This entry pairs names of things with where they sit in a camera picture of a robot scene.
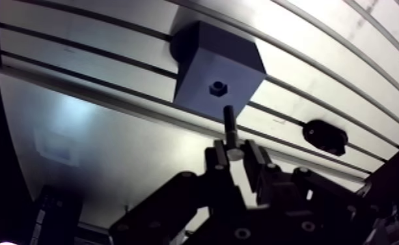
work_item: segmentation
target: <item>white ceiling panel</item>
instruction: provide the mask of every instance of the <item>white ceiling panel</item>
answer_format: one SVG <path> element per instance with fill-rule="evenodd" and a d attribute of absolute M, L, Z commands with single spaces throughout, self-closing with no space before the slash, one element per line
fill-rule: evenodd
<path fill-rule="evenodd" d="M 204 171 L 223 125 L 172 103 L 169 52 L 197 20 L 255 42 L 268 73 L 240 137 L 289 171 L 311 166 L 356 190 L 399 151 L 399 0 L 357 2 L 0 0 L 1 89 L 31 193 L 97 177 L 83 221 L 107 227 L 175 173 Z M 347 132 L 345 155 L 305 141 L 314 119 Z"/>
<path fill-rule="evenodd" d="M 82 222 L 108 228 L 124 214 L 125 205 L 134 207 L 177 172 L 204 171 L 204 149 L 212 145 L 211 137 L 139 119 L 9 75 L 0 74 L 0 86 L 31 194 L 36 197 L 45 184 L 84 186 L 90 199 L 84 204 Z M 47 151 L 52 154 L 57 145 L 46 144 L 46 140 L 66 139 L 74 146 L 69 149 L 77 155 L 77 164 L 68 166 L 41 155 L 34 140 L 37 135 L 47 136 L 38 144 L 50 147 Z M 271 157 L 283 171 L 296 166 Z M 232 167 L 234 181 L 252 205 L 246 176 L 238 164 Z M 317 171 L 350 190 L 362 186 Z"/>
<path fill-rule="evenodd" d="M 399 83 L 399 51 L 360 14 L 341 0 L 289 0 L 365 52 Z"/>
<path fill-rule="evenodd" d="M 103 50 L 107 51 L 112 51 L 115 53 L 119 53 L 122 55 L 125 55 L 126 57 L 131 57 L 134 59 L 137 59 L 142 62 L 146 62 L 150 65 L 158 66 L 160 68 L 164 68 L 168 71 L 176 71 L 175 63 L 171 56 L 169 55 L 168 52 L 168 43 L 162 40 L 158 40 L 156 38 L 152 38 L 150 36 L 143 35 L 141 33 L 135 32 L 135 31 L 129 31 L 125 28 L 120 28 L 116 27 L 114 25 L 104 23 L 104 22 L 99 22 L 96 20 L 92 20 L 89 18 L 84 18 L 81 16 L 76 16 L 72 15 L 74 18 L 70 23 L 65 23 L 67 27 L 63 29 L 67 29 L 68 31 L 65 33 L 63 32 L 53 32 L 51 33 L 48 26 L 50 25 L 51 22 L 56 22 L 55 17 L 57 16 L 56 13 L 61 12 L 59 10 L 52 10 L 48 8 L 43 8 L 43 7 L 38 7 L 36 5 L 31 5 L 28 3 L 20 3 L 20 2 L 15 2 L 15 1 L 5 1 L 2 0 L 2 5 L 7 3 L 9 4 L 12 8 L 4 8 L 4 11 L 1 11 L 1 21 L 5 23 L 13 23 L 16 24 L 20 27 L 24 27 L 27 29 L 35 30 L 35 31 L 40 31 L 42 33 L 47 33 L 51 35 L 56 35 L 58 37 L 63 37 L 67 38 L 69 40 L 73 40 L 76 42 L 80 42 L 83 44 L 88 44 L 90 46 L 96 47 L 96 48 L 101 48 Z M 39 14 L 37 12 L 37 15 L 31 16 L 31 20 L 37 20 L 37 21 L 28 21 L 27 14 L 26 13 L 31 13 L 31 12 L 41 12 L 43 14 Z M 393 140 L 395 143 L 399 144 L 399 125 L 395 123 L 392 119 L 388 118 L 387 116 L 383 115 L 381 112 L 379 112 L 376 108 L 371 106 L 368 102 L 365 102 L 363 99 L 359 98 L 352 92 L 344 89 L 341 87 L 341 85 L 337 84 L 335 81 L 331 80 L 330 78 L 327 78 L 325 76 L 320 75 L 318 71 L 315 69 L 307 66 L 305 63 L 302 63 L 301 61 L 295 59 L 294 57 L 288 55 L 287 53 L 278 50 L 277 48 L 274 48 L 273 46 L 270 46 L 269 44 L 266 44 L 262 41 L 258 41 L 259 48 L 260 50 L 264 50 L 265 52 L 262 52 L 262 57 L 265 63 L 269 64 L 269 66 L 266 67 L 272 67 L 271 71 L 274 73 L 275 76 L 277 76 L 280 79 L 283 79 L 284 81 L 287 81 L 291 83 L 292 85 L 295 85 L 296 87 L 299 87 L 301 90 L 306 91 L 308 93 L 311 93 L 313 90 L 313 87 L 321 87 L 322 91 L 320 91 L 320 96 L 319 98 L 327 98 L 328 102 L 342 110 L 344 110 L 348 115 L 351 115 L 354 118 L 358 118 L 360 121 L 362 121 L 364 124 L 367 126 L 375 129 L 376 131 L 380 132 L 382 135 L 387 136 L 391 140 Z M 26 47 L 29 48 L 31 53 L 33 53 L 33 49 L 31 48 L 31 45 L 26 45 Z M 115 77 L 121 77 L 124 76 L 125 80 L 129 80 L 127 78 L 133 77 L 132 75 L 138 74 L 136 72 L 128 72 L 127 69 L 121 68 L 122 64 L 118 62 L 112 62 L 108 61 L 107 59 L 101 59 L 103 61 L 98 62 L 100 59 L 95 59 L 93 58 L 91 54 L 87 54 L 86 52 L 81 52 L 79 55 L 75 55 L 74 52 L 77 52 L 76 49 L 73 48 L 67 48 L 67 51 L 70 51 L 72 54 L 68 54 L 64 59 L 62 63 L 73 63 L 72 66 L 74 67 L 73 70 L 77 70 L 80 72 L 83 72 L 88 75 L 95 76 L 97 78 L 100 78 L 100 74 L 105 74 L 104 79 L 107 81 L 113 81 L 117 80 Z M 325 78 L 325 81 L 320 81 L 321 79 L 316 79 L 316 77 L 321 76 L 322 78 Z M 152 88 L 148 85 L 148 83 L 142 82 L 141 84 L 124 84 L 127 85 L 127 87 L 130 87 L 132 89 L 136 89 L 138 91 L 143 91 L 147 92 L 152 95 L 156 95 L 160 98 L 164 98 L 166 100 L 170 100 L 172 98 L 172 85 L 167 85 L 166 83 L 163 83 L 165 88 L 166 88 L 166 93 L 165 94 L 156 94 L 155 91 L 146 91 L 146 88 L 149 88 L 152 90 Z M 161 87 L 154 86 L 156 88 L 156 91 L 158 92 L 163 92 L 164 89 L 161 89 Z M 338 93 L 338 96 L 334 97 L 324 97 L 322 94 L 325 94 L 325 91 L 343 91 L 343 93 Z M 265 92 L 263 91 L 258 91 L 257 94 L 262 93 L 266 95 Z M 352 100 L 353 104 L 350 104 L 349 97 L 354 96 L 356 99 Z M 269 104 L 276 103 L 280 98 L 275 98 L 273 101 L 269 101 Z M 293 103 L 290 103 L 289 106 L 294 108 L 296 105 Z M 360 108 L 360 110 L 357 112 L 354 110 L 355 107 Z M 319 113 L 311 114 L 310 112 L 304 113 L 305 117 L 319 117 Z M 365 141 L 359 142 L 357 144 L 358 146 L 367 149 L 367 145 L 371 146 L 378 146 L 380 144 L 373 144 L 370 141 Z M 379 148 L 379 147 L 369 147 L 370 152 L 374 152 L 378 155 L 381 155 L 382 157 L 387 156 L 392 156 L 392 153 L 395 151 L 385 151 L 383 148 L 380 148 L 380 150 L 374 150 L 373 148 Z"/>

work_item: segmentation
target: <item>bolt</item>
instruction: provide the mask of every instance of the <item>bolt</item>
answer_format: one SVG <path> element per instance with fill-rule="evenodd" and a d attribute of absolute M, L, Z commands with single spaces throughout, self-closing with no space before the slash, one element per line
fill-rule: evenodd
<path fill-rule="evenodd" d="M 246 228 L 238 228 L 237 230 L 235 230 L 234 236 L 237 239 L 245 240 L 245 239 L 248 239 L 251 236 L 251 231 L 249 229 L 246 229 Z"/>
<path fill-rule="evenodd" d="M 301 227 L 303 228 L 304 231 L 306 232 L 313 232 L 314 229 L 316 228 L 315 224 L 313 222 L 310 221 L 304 221 L 301 224 Z"/>

